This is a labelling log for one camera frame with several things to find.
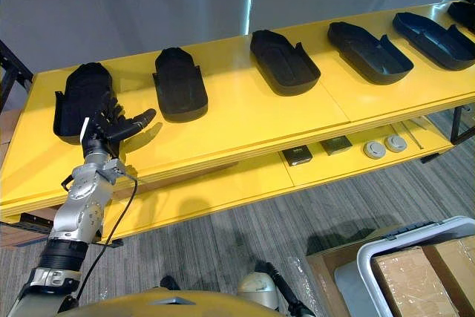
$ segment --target robotic hand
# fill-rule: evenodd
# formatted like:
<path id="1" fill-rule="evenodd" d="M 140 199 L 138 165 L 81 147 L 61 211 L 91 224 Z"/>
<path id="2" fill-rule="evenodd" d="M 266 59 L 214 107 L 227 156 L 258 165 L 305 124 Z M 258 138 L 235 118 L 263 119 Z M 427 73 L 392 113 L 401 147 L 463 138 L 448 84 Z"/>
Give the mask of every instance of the robotic hand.
<path id="1" fill-rule="evenodd" d="M 156 111 L 148 109 L 132 119 L 121 113 L 117 99 L 106 93 L 100 108 L 85 118 L 80 135 L 85 163 L 62 183 L 68 199 L 56 213 L 39 265 L 31 271 L 9 317 L 54 316 L 78 305 L 71 293 L 79 287 L 88 245 L 102 237 L 112 186 L 118 177 L 127 176 L 118 159 L 119 143 L 144 129 Z"/>

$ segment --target yellow shelf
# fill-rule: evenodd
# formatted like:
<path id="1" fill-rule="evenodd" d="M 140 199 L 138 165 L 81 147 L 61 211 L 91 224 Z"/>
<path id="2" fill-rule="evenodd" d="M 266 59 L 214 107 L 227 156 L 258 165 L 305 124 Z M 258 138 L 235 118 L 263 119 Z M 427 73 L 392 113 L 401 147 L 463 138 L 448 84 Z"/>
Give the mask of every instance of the yellow shelf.
<path id="1" fill-rule="evenodd" d="M 417 124 L 411 121 L 405 121 L 404 123 L 422 145 L 422 149 L 417 146 L 400 122 L 393 124 L 393 128 L 406 141 L 407 148 L 399 153 L 386 149 L 386 155 L 377 160 L 366 156 L 363 151 L 364 144 L 375 140 L 384 145 L 385 137 L 396 134 L 390 125 L 348 135 L 348 140 L 353 146 L 344 152 L 331 156 L 325 152 L 320 143 L 313 143 L 308 145 L 313 156 L 309 163 L 293 167 L 286 166 L 293 184 L 295 186 L 314 186 L 315 184 L 327 183 L 434 152 L 445 151 L 452 147 L 452 144 L 428 120 L 425 119 L 423 122 L 425 129 L 418 127 Z"/>
<path id="2" fill-rule="evenodd" d="M 293 187 L 278 153 L 239 162 L 228 169 L 205 174 L 134 198 L 117 228 L 115 238 L 217 212 L 268 197 Z M 107 237 L 128 198 L 112 200 L 105 210 Z"/>
<path id="3" fill-rule="evenodd" d="M 449 24 L 447 7 L 403 11 Z M 335 19 L 277 30 L 294 44 L 302 41 L 322 72 L 314 88 L 295 97 L 280 97 L 269 88 L 250 56 L 250 36 L 183 47 L 200 65 L 209 97 L 208 113 L 192 122 L 169 123 L 160 115 L 151 78 L 160 52 L 101 61 L 128 116 L 150 107 L 158 112 L 147 132 L 121 146 L 121 158 L 142 183 L 153 183 L 475 101 L 475 66 L 446 71 L 433 65 L 392 29 L 398 11 L 339 19 L 376 36 L 387 33 L 414 62 L 415 68 L 392 85 L 365 82 L 340 58 L 327 40 L 328 24 Z M 82 164 L 82 150 L 53 134 L 54 92 L 65 89 L 74 69 L 35 75 L 1 170 L 2 220 L 65 201 L 59 184 Z M 157 133 L 159 122 L 163 127 Z M 114 189 L 130 186 L 121 180 Z"/>
<path id="4" fill-rule="evenodd" d="M 382 143 L 386 136 L 394 134 L 389 125 L 349 135 L 353 147 L 332 156 L 328 156 L 319 143 L 313 143 L 309 145 L 313 158 L 302 165 L 289 167 L 281 153 L 268 154 L 244 160 L 222 171 L 137 195 L 114 238 L 381 169 L 452 147 L 428 120 L 424 121 L 425 129 L 410 121 L 405 124 L 423 149 L 411 140 L 401 123 L 396 123 L 394 128 L 406 140 L 407 149 L 398 154 L 387 151 L 379 160 L 367 157 L 363 145 L 370 140 Z M 109 235 L 127 202 L 128 198 L 125 198 L 113 200 L 108 205 L 104 237 Z"/>

